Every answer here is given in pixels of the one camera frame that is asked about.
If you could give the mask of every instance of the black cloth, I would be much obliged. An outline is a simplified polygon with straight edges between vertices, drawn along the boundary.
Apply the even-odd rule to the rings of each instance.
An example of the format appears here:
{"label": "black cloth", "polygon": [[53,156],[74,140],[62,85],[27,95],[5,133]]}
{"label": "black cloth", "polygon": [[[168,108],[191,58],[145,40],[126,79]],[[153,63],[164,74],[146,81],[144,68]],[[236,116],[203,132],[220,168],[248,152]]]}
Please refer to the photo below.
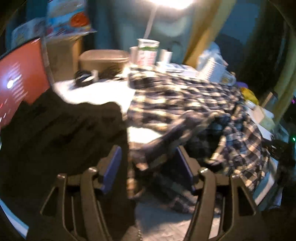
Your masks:
{"label": "black cloth", "polygon": [[22,102],[1,138],[0,198],[29,226],[59,173],[80,174],[119,145],[121,166],[103,203],[107,225],[128,223],[127,132],[116,103],[68,104],[50,89],[32,105]]}

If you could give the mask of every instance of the container lid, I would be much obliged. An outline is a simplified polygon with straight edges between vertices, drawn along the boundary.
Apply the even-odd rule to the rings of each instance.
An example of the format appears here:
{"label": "container lid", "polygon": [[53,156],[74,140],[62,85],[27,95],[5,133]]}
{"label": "container lid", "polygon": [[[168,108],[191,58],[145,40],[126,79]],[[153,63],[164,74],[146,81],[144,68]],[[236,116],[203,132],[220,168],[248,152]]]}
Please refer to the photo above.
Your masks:
{"label": "container lid", "polygon": [[128,61],[129,54],[123,50],[93,49],[82,53],[80,61],[99,61],[122,63]]}

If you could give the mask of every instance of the yellow curtain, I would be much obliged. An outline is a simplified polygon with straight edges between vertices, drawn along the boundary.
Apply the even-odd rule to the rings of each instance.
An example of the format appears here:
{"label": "yellow curtain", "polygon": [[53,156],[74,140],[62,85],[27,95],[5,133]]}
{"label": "yellow curtain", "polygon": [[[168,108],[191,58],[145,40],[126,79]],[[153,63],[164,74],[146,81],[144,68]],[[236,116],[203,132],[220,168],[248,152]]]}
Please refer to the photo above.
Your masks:
{"label": "yellow curtain", "polygon": [[274,90],[279,98],[273,108],[274,122],[278,123],[288,109],[296,90],[296,37],[292,32],[286,62]]}
{"label": "yellow curtain", "polygon": [[236,0],[198,0],[184,63],[196,67],[198,56],[215,40]]}

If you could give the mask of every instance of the box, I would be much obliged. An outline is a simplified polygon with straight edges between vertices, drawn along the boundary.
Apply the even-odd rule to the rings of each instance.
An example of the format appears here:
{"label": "box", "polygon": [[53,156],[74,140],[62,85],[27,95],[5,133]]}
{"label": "box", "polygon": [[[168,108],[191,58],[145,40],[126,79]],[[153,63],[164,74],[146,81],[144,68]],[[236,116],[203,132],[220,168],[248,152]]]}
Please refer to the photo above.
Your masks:
{"label": "box", "polygon": [[45,35],[45,18],[34,18],[12,31],[11,48],[15,48],[29,39]]}
{"label": "box", "polygon": [[48,42],[46,47],[54,81],[73,79],[79,70],[78,60],[82,53],[82,39]]}

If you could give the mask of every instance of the plaid shirt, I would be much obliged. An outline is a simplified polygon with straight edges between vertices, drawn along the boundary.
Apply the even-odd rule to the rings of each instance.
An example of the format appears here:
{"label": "plaid shirt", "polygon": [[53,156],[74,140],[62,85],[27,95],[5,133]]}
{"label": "plaid shirt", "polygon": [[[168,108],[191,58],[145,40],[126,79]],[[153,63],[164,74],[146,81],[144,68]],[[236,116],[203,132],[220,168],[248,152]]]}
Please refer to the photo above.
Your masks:
{"label": "plaid shirt", "polygon": [[[269,153],[262,147],[261,133],[247,114],[238,88],[139,69],[128,78],[137,89],[127,111],[129,124],[163,133],[150,143],[130,144],[130,159],[138,169],[154,170],[183,145],[202,166],[240,177],[251,191],[256,188],[265,176]],[[128,189],[138,192],[141,188],[135,185],[140,181],[133,175]],[[194,210],[195,201],[188,192],[174,190],[176,184],[161,173],[152,183],[162,190],[164,195],[158,196],[165,197],[171,208]]]}

